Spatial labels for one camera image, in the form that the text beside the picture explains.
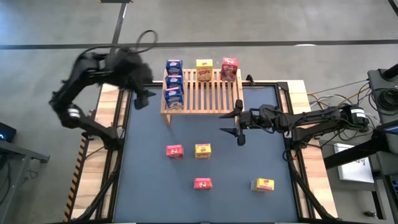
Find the dark blue mat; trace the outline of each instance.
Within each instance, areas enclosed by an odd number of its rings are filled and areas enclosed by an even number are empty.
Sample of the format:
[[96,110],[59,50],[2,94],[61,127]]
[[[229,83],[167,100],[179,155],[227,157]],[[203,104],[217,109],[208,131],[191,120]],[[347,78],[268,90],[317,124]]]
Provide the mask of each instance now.
[[[238,147],[229,134],[233,119],[173,116],[169,129],[160,109],[161,89],[150,105],[131,110],[123,152],[114,222],[295,222],[292,184],[282,159],[281,134],[246,131]],[[274,87],[245,88],[246,109],[276,105]],[[211,143],[211,159],[198,160],[195,144]],[[182,144],[185,158],[170,160],[166,145]],[[213,189],[193,189],[196,177],[211,177]],[[275,180],[275,191],[250,191],[250,181]]]

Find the yellow cereal box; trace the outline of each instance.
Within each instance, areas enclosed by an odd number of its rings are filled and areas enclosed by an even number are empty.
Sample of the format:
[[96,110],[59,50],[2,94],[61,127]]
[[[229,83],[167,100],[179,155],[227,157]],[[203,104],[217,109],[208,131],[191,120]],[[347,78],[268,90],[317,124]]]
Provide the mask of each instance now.
[[211,156],[210,144],[195,145],[195,159],[210,159],[210,156]]
[[251,182],[251,190],[267,192],[274,190],[274,180],[257,178]]
[[213,60],[197,59],[197,81],[208,82],[213,78]]

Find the small red box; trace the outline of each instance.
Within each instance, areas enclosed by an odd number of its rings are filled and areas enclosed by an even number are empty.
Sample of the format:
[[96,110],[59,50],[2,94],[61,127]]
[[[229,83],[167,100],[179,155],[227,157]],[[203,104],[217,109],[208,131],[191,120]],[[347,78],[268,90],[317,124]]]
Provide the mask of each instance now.
[[182,159],[184,158],[184,148],[182,145],[167,146],[166,156],[171,159]]
[[223,58],[221,66],[221,80],[235,82],[236,73],[238,72],[239,60],[237,58]]
[[208,190],[213,188],[210,178],[195,178],[193,188],[197,190]]

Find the snack box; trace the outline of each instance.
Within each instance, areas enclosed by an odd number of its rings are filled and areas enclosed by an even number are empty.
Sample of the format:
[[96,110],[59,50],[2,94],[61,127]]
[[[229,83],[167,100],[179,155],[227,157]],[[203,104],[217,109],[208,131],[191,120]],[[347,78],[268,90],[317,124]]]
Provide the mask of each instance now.
[[173,87],[164,90],[164,98],[169,109],[182,110],[184,108],[184,101],[180,87]]
[[268,192],[274,190],[274,180],[257,178],[251,182],[251,190],[259,192]]
[[209,190],[213,188],[211,178],[195,178],[193,188],[197,190]]
[[208,82],[213,78],[213,60],[197,59],[197,81]]
[[181,75],[183,76],[182,60],[167,60],[166,61],[167,75]]
[[181,93],[184,94],[184,81],[181,75],[167,75],[165,80],[167,88],[180,87]]
[[221,66],[221,80],[234,82],[236,79],[236,73],[238,72],[239,60],[237,58],[223,58],[223,64]]
[[166,156],[171,159],[184,158],[184,148],[182,145],[166,146]]
[[211,144],[196,144],[195,159],[210,159]]

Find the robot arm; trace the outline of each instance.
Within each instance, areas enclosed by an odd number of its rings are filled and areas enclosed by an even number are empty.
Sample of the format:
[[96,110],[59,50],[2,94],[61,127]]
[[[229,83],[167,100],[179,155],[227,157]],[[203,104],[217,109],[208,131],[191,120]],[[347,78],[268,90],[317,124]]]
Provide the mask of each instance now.
[[84,129],[87,135],[99,136],[105,149],[117,149],[121,146],[121,140],[116,128],[106,128],[85,116],[83,111],[73,104],[73,100],[86,86],[109,83],[134,91],[134,106],[139,110],[148,105],[148,97],[155,95],[144,88],[152,79],[152,71],[148,64],[143,63],[139,54],[130,48],[122,47],[114,55],[85,53],[78,56],[68,80],[62,80],[63,85],[58,91],[53,92],[49,103],[62,126]]
[[[236,128],[220,128],[222,131],[232,134],[238,139],[238,145],[246,142],[244,129],[265,129],[272,133],[292,131],[289,140],[289,148],[303,149],[311,138],[321,136],[339,129],[355,131],[367,131],[369,120],[358,116],[363,111],[357,106],[346,105],[342,108],[330,107],[325,110],[312,111],[302,114],[283,113],[278,107],[272,105],[261,105],[260,108],[251,108],[243,111],[243,102],[236,100],[235,109],[220,118],[238,118]],[[316,124],[310,128],[298,128],[298,126]]]

